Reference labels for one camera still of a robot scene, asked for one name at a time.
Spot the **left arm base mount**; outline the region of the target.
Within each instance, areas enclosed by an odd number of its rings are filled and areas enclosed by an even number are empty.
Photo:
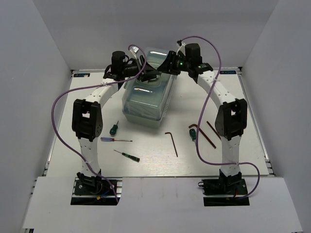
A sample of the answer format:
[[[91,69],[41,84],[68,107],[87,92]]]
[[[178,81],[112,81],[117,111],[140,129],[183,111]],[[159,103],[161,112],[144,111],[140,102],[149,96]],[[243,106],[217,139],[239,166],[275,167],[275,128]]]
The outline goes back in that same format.
[[[121,198],[121,179],[106,181],[100,177],[77,173],[71,195],[71,205],[116,206]]]

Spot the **thick brown hex key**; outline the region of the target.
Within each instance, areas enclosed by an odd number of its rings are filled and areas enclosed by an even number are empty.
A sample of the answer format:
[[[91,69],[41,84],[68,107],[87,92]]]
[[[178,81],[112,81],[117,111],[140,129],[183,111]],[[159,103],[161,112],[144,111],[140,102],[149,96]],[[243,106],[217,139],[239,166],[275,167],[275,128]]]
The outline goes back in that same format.
[[[189,129],[194,129],[197,128],[196,124],[191,124],[190,126],[188,126]],[[202,129],[199,129],[199,132],[203,135],[203,137],[212,145],[212,147],[214,149],[216,149],[216,145],[211,141],[211,139],[204,133],[204,131]]]

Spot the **black green precision screwdriver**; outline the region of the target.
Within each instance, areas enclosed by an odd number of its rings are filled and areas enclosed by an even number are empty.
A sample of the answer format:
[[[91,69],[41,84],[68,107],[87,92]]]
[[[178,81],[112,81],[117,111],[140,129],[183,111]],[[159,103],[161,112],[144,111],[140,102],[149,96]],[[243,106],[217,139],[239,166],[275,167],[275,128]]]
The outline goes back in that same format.
[[[117,153],[120,153],[121,155],[125,156],[126,158],[131,159],[132,161],[135,161],[137,163],[140,162],[140,158],[138,158],[138,157],[135,157],[135,156],[130,155],[130,154],[125,153],[125,152],[120,152],[120,151],[117,151],[117,150],[114,150],[114,151],[117,152]]]

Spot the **stubby green screwdriver orange cap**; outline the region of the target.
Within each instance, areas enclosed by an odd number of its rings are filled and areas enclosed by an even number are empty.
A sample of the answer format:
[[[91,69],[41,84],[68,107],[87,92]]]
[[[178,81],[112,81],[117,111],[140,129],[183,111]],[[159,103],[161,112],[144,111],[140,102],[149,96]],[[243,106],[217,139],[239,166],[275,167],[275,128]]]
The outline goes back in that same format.
[[[192,142],[194,142],[196,144],[196,130],[195,129],[189,129],[189,134],[190,134]]]

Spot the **blue red handled screwdriver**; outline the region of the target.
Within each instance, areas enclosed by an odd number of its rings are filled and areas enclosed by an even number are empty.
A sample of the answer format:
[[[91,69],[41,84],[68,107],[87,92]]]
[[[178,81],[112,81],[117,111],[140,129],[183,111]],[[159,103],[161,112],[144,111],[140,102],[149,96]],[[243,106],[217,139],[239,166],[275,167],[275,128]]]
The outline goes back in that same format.
[[[100,140],[102,142],[133,142],[132,140],[115,139],[112,137],[101,137]]]

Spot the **small dark hex key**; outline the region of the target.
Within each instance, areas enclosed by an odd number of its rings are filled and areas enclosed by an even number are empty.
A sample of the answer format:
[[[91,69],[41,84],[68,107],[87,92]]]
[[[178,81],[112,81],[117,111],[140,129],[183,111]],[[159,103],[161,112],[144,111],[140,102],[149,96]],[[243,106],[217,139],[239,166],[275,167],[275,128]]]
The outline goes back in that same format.
[[[176,149],[176,145],[175,145],[172,133],[171,132],[165,132],[164,134],[169,135],[171,137],[175,155],[176,155],[176,157],[178,157],[178,152],[177,152],[177,149]]]

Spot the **green cantilever toolbox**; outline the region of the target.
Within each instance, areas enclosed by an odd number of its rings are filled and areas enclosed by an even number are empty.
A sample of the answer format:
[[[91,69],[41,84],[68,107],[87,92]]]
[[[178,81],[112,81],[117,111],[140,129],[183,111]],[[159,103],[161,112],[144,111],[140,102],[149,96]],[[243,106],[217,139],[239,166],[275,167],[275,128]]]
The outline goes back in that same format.
[[[177,77],[160,73],[152,80],[125,84],[122,112],[126,119],[149,128],[159,128],[166,114]]]

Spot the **long brown hex key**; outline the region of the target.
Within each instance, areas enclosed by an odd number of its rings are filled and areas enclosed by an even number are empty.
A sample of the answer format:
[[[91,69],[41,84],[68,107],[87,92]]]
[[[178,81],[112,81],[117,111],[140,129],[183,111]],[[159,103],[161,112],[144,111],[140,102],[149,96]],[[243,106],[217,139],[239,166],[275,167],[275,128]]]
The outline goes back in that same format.
[[[212,126],[212,124],[209,121],[206,121],[208,126],[213,130],[213,132],[217,135],[217,137],[221,140],[220,135],[217,133],[216,129]]]

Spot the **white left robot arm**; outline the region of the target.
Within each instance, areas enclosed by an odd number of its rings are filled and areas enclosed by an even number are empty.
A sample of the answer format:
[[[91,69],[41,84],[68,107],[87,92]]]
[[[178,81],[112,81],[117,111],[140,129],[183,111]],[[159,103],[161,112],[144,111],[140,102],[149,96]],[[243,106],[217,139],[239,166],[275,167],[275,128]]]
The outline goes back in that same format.
[[[102,86],[73,103],[72,129],[80,144],[85,176],[101,173],[97,143],[103,129],[102,108],[121,87],[125,88],[122,112],[129,122],[157,128],[165,115],[176,76],[158,71],[158,67],[168,53],[149,50],[147,57],[139,58],[136,51],[132,54],[129,58],[123,51],[113,52]]]

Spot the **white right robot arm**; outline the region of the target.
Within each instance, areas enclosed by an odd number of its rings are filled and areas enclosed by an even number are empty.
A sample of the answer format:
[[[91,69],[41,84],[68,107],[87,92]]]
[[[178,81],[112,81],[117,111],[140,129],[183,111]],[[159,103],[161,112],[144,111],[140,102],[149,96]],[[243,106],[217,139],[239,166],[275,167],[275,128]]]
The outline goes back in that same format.
[[[219,187],[224,193],[232,193],[237,188],[234,178],[241,174],[239,166],[240,141],[247,126],[247,102],[232,95],[218,80],[220,71],[202,62],[200,46],[197,43],[180,43],[180,50],[172,52],[169,71],[180,74],[187,72],[194,81],[202,87],[218,109],[215,119],[215,130],[222,142],[222,165],[220,174],[225,178],[219,181]]]

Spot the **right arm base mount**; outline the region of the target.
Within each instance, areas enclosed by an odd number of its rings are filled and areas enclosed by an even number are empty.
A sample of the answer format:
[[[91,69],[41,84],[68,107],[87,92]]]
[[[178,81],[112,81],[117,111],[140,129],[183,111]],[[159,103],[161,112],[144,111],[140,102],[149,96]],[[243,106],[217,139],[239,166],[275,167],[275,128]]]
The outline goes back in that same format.
[[[245,179],[227,178],[202,179],[198,187],[203,190],[205,207],[249,206],[250,201]]]

